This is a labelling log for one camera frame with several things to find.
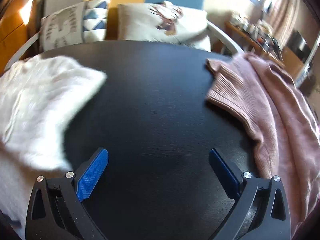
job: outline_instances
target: round tabletop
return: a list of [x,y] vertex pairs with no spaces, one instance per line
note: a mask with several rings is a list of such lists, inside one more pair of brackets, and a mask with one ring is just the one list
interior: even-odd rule
[[83,201],[106,238],[207,240],[234,203],[209,164],[209,150],[218,147],[255,173],[253,142],[242,125],[206,101],[214,80],[206,59],[230,58],[142,41],[77,44],[42,55],[70,56],[108,76],[64,142],[74,170],[98,147],[109,152]]

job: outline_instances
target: curtain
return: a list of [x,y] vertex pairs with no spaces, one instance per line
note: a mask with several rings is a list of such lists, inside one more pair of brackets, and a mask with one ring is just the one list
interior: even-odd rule
[[276,0],[271,5],[266,22],[273,27],[273,36],[278,40],[281,49],[291,35],[298,16],[299,4],[300,0]]

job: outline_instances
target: pink garment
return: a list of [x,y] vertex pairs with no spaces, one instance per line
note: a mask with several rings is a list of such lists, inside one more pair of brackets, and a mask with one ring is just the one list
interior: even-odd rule
[[279,175],[289,203],[292,236],[320,195],[320,134],[303,95],[288,73],[254,54],[229,64],[208,59],[215,81],[207,98],[227,110],[257,142],[260,176]]

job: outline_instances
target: white pillow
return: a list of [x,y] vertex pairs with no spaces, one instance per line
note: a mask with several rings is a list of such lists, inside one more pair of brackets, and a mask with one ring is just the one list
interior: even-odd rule
[[207,35],[207,12],[163,4],[118,5],[119,40],[159,41],[211,52]]
[[102,41],[111,0],[90,0],[57,11],[41,21],[44,51],[83,42]]

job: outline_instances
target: metal pin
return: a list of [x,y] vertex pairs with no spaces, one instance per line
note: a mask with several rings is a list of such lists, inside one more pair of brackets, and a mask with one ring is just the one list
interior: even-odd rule
[[73,177],[73,175],[74,175],[74,173],[72,171],[69,171],[66,173],[66,178],[70,179]]
[[281,181],[280,177],[279,176],[274,176],[273,179],[277,182]]
[[246,178],[246,179],[250,179],[252,177],[251,173],[250,172],[244,172],[243,173],[243,176]]
[[43,176],[39,176],[39,177],[37,178],[37,181],[38,181],[38,182],[41,182],[41,181],[43,181],[43,179],[44,179]]

